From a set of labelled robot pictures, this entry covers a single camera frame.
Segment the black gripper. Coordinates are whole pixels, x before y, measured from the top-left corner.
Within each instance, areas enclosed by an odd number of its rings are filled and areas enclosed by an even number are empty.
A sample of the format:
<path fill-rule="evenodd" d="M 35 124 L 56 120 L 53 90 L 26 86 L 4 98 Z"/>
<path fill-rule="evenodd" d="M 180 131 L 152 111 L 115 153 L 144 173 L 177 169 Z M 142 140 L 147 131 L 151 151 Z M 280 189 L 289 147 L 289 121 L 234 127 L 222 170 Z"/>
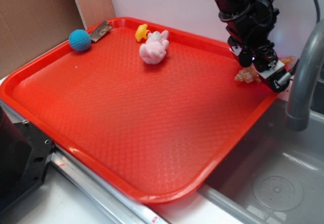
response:
<path fill-rule="evenodd" d="M 228 43 L 242 67 L 254 65 L 260 80 L 273 92 L 285 91 L 292 75 L 285 64 L 278 62 L 274 43 L 268 39 L 274 29 L 279 10 L 271 0 L 241 2 L 233 13 L 220 11 L 219 18 L 227 24 Z"/>

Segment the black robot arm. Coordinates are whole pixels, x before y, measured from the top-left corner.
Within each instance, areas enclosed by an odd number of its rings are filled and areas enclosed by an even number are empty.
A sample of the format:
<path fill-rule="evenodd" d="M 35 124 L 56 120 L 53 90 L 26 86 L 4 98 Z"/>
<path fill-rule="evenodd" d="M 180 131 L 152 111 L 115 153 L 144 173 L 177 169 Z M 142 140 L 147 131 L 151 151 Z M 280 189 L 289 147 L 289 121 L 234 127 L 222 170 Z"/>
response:
<path fill-rule="evenodd" d="M 279 93 L 289 86 L 289 73 L 279 61 L 268 35 L 279 10 L 271 0 L 215 0 L 219 19 L 226 23 L 227 40 L 242 67 L 253 65 L 260 80 Z"/>

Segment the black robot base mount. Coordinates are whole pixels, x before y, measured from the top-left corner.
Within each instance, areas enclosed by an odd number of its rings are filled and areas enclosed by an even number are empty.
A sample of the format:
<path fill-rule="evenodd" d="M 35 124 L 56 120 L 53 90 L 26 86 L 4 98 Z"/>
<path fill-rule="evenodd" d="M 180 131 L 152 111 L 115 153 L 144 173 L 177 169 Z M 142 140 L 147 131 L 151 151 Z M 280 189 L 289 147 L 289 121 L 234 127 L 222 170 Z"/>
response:
<path fill-rule="evenodd" d="M 45 180 L 54 144 L 32 123 L 13 123 L 1 109 L 1 215 Z"/>

